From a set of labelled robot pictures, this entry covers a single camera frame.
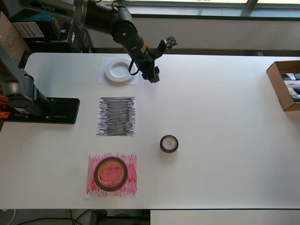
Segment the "black tape roll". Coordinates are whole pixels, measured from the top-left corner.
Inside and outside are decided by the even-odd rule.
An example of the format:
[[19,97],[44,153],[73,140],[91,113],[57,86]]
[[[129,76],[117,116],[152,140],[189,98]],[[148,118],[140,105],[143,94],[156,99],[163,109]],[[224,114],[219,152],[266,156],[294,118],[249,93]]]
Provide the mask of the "black tape roll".
[[173,135],[166,135],[160,141],[160,149],[165,153],[173,153],[178,149],[178,140]]
[[[123,178],[121,180],[121,182],[115,186],[112,186],[112,187],[108,187],[108,186],[105,186],[101,180],[100,180],[100,177],[99,177],[99,171],[101,169],[102,166],[104,166],[106,163],[109,163],[109,162],[115,162],[115,163],[118,163],[120,164],[120,166],[122,167],[123,169]],[[124,186],[124,184],[126,183],[127,181],[127,175],[128,175],[128,171],[127,171],[127,167],[125,165],[125,163],[117,158],[117,157],[108,157],[108,158],[105,158],[103,159],[97,166],[96,166],[96,169],[95,169],[95,172],[94,172],[94,180],[95,180],[95,183],[97,184],[97,186],[104,190],[104,191],[116,191],[118,189],[120,189],[121,187]]]

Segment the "items in cardboard box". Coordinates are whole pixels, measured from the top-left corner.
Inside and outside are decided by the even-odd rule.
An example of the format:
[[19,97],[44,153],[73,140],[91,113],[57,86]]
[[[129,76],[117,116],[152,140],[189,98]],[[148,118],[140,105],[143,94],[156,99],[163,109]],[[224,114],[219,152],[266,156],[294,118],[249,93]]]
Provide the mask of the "items in cardboard box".
[[296,80],[294,74],[281,74],[284,81]]
[[281,76],[289,89],[294,102],[300,102],[300,97],[298,96],[300,94],[300,82],[296,81],[295,74],[281,74]]

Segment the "open cardboard box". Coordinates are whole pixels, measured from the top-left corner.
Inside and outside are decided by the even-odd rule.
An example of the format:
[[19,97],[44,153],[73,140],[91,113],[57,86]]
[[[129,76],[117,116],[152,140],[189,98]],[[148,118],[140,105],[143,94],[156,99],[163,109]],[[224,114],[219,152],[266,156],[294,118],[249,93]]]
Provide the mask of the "open cardboard box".
[[276,61],[267,70],[277,98],[285,112],[300,110],[300,102],[294,102],[280,74],[300,73],[300,60]]

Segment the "printed label on box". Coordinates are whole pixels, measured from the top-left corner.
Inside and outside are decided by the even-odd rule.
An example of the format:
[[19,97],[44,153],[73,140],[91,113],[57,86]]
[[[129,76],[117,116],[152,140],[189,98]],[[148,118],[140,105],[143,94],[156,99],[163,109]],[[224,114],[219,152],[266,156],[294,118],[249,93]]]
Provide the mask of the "printed label on box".
[[44,38],[36,22],[13,22],[13,26],[22,38]]

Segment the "paper with red scribbles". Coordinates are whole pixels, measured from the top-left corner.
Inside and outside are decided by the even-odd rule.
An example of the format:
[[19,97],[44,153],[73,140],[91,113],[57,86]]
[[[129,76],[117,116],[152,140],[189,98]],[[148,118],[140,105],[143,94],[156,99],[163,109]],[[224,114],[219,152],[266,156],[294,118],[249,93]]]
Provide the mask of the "paper with red scribbles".
[[[116,191],[103,191],[95,183],[94,172],[96,166],[105,158],[117,157],[120,158],[126,165],[128,175],[127,181],[121,189]],[[88,179],[85,189],[86,197],[100,197],[100,196],[131,196],[135,197],[137,192],[137,174],[136,174],[136,153],[102,153],[102,154],[90,154],[89,167],[88,167]]]

